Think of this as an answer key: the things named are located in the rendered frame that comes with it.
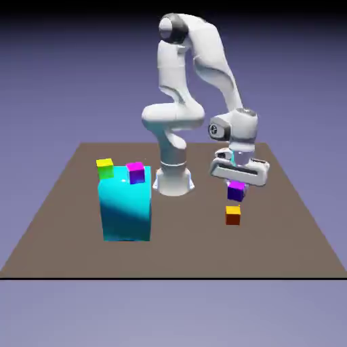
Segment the small yellow-green cube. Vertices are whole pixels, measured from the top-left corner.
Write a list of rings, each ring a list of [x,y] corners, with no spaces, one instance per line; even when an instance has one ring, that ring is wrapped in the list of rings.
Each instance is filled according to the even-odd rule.
[[[114,165],[111,158],[97,159],[96,167],[98,170],[98,177],[100,180],[109,179],[114,177]]]

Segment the small purple cube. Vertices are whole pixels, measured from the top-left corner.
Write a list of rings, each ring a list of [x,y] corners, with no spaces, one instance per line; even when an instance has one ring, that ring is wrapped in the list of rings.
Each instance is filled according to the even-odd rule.
[[[227,186],[227,199],[241,202],[244,199],[246,184],[244,182],[229,181]]]

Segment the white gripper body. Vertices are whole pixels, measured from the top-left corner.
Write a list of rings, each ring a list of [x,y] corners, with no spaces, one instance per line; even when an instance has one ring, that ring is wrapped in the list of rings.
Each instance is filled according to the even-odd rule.
[[[215,158],[211,162],[210,174],[214,177],[244,182],[252,186],[264,186],[268,179],[270,163],[250,158],[245,165],[233,165],[231,161]]]

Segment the small orange cube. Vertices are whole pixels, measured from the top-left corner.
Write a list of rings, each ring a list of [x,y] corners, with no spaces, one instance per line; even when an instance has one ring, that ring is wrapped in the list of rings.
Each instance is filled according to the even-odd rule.
[[[239,225],[241,221],[240,205],[226,206],[225,222],[226,225]]]

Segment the small magenta cube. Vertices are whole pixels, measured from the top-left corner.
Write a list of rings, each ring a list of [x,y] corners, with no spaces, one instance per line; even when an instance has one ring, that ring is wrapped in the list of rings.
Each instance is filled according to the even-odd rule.
[[[130,184],[145,182],[145,169],[142,162],[127,163],[126,168]]]

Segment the large cyan box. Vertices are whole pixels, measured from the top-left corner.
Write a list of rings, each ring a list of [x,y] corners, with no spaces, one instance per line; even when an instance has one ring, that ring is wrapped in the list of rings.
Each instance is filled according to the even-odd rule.
[[[114,166],[114,177],[100,180],[98,198],[105,241],[149,241],[152,218],[151,167],[144,181],[131,184],[126,166]]]

